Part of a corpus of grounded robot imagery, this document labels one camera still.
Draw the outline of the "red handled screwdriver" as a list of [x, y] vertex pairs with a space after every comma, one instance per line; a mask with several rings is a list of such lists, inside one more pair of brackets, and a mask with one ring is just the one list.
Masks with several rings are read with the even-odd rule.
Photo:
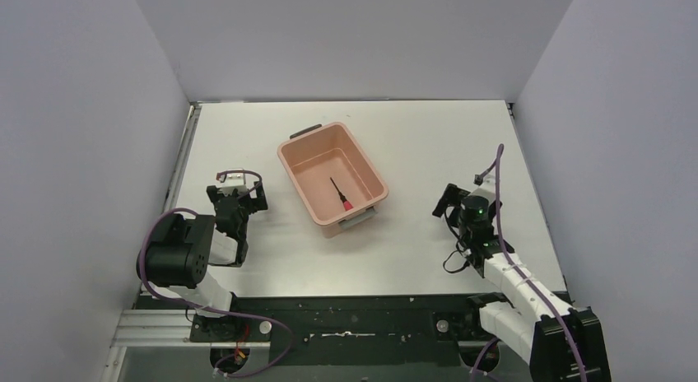
[[335, 190], [336, 190], [336, 192], [337, 192], [337, 195], [338, 195], [340, 201], [342, 202], [342, 206], [343, 206], [344, 210], [345, 210], [345, 211], [350, 211], [350, 210], [353, 208], [353, 205], [352, 205], [351, 202], [347, 199], [347, 197], [344, 195], [344, 193], [339, 189], [339, 187], [337, 186], [337, 184], [336, 184], [336, 182], [334, 181], [334, 179], [333, 179], [333, 178], [330, 178], [330, 180], [331, 180], [331, 183], [333, 184], [333, 187], [335, 188]]

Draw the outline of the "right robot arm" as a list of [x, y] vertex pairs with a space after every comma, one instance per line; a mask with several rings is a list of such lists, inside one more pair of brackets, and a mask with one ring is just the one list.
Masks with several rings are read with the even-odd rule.
[[547, 289], [496, 233], [495, 193], [447, 184], [434, 211], [456, 238], [466, 267], [496, 291], [471, 298], [471, 330], [498, 338], [529, 368], [534, 381], [609, 381], [611, 372], [597, 315]]

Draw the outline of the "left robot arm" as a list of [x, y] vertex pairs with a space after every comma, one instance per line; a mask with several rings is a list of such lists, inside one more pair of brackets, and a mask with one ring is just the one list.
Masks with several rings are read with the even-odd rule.
[[173, 299], [206, 318], [230, 315], [235, 295], [209, 272], [210, 266], [237, 268], [249, 250], [249, 217], [268, 210], [263, 182], [249, 189], [242, 184], [214, 184], [206, 189], [213, 214], [194, 214], [187, 208], [168, 211], [151, 229], [137, 260], [137, 275], [150, 293], [155, 287], [176, 294]]

